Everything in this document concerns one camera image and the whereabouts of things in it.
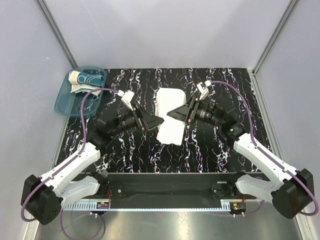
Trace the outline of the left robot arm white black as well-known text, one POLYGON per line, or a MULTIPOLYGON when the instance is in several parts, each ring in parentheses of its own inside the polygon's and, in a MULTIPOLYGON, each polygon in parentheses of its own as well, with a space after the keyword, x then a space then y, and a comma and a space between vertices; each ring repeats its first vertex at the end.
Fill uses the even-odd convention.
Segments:
POLYGON ((143 132, 153 130, 163 122, 162 117, 148 113, 138 105, 114 119, 108 119, 105 114, 100 115, 94 129, 84 137, 79 152, 73 153, 40 177, 32 174, 26 178, 20 202, 21 218, 27 221, 25 212, 28 212, 33 220, 47 225, 59 215, 62 208, 83 197, 94 195, 103 198, 108 193, 108 186, 99 173, 93 173, 77 182, 72 182, 73 179, 105 155, 115 136, 133 128, 143 132))

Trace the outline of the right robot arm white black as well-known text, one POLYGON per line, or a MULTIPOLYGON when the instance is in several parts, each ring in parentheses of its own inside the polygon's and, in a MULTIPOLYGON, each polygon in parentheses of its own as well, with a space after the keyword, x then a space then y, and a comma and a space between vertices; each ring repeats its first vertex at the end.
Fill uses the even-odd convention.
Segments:
POLYGON ((274 155, 234 118, 231 110, 217 105, 210 107, 194 98, 167 115, 186 124, 201 121, 215 126, 221 142, 251 161, 268 178, 261 180, 239 173, 227 185, 230 197, 236 199, 244 194, 259 198, 271 203, 287 219, 294 218, 312 202, 315 196, 312 173, 305 168, 297 170, 274 155))

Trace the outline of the teal beige Doraemon towel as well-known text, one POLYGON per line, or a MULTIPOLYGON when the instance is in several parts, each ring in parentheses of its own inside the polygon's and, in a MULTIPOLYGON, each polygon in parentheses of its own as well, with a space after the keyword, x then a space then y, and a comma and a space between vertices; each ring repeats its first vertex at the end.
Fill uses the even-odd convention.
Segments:
POLYGON ((71 93, 88 93, 92 90, 103 87, 103 76, 100 74, 89 74, 72 70, 68 74, 68 81, 71 84, 71 93))

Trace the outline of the white towel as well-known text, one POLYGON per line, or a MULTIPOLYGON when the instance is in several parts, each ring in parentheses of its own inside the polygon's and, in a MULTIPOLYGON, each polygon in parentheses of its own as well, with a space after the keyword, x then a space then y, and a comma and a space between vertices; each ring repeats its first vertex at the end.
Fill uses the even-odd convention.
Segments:
POLYGON ((181 146, 184 136, 185 123, 167 115, 168 112, 186 103, 186 94, 178 88, 161 87, 156 93, 155 115, 163 118, 158 126, 156 139, 164 145, 181 146))

